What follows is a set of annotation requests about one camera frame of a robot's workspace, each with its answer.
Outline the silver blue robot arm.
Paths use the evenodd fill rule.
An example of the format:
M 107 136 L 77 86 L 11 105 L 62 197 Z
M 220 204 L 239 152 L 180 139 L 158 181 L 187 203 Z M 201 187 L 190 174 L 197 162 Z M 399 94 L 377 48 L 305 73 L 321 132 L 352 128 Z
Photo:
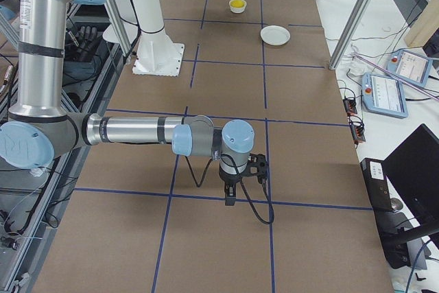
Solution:
M 254 130 L 243 120 L 217 128 L 205 116 L 102 117 L 69 113 L 61 106 L 67 6 L 105 0 L 21 0 L 18 99 L 1 126 L 1 156 L 21 169 L 98 143 L 169 144 L 175 154 L 219 161 L 225 203 L 250 166 Z

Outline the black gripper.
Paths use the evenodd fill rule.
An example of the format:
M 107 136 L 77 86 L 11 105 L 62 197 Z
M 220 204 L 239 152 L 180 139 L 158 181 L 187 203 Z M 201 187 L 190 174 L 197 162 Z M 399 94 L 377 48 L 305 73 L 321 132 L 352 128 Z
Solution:
M 239 174 L 229 174 L 220 168 L 219 177 L 224 181 L 225 205 L 235 205 L 237 197 L 236 186 L 240 182 L 241 176 Z

